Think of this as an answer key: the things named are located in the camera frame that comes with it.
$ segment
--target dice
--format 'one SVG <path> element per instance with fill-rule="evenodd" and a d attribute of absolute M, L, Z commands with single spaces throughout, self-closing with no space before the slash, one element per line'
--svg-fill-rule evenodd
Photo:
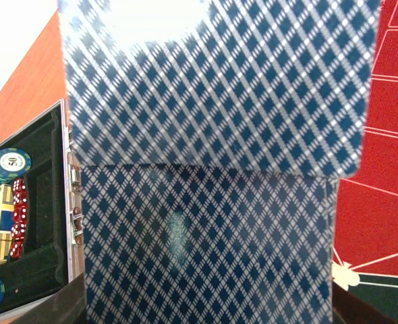
<path fill-rule="evenodd" d="M 26 192 L 16 192 L 13 196 L 13 205 L 15 207 L 18 206 L 26 206 Z"/>
<path fill-rule="evenodd" d="M 26 206 L 17 206 L 13 211 L 13 221 L 15 223 L 26 223 Z"/>
<path fill-rule="evenodd" d="M 22 242 L 25 238 L 26 225 L 24 223 L 15 223 L 11 228 L 10 234 L 13 242 Z"/>
<path fill-rule="evenodd" d="M 13 242 L 10 246 L 10 257 L 18 259 L 22 256 L 22 248 L 24 247 L 23 242 Z"/>
<path fill-rule="evenodd" d="M 25 192 L 26 187 L 25 187 L 25 181 L 22 178 L 16 179 L 13 182 L 13 193 L 16 192 Z"/>

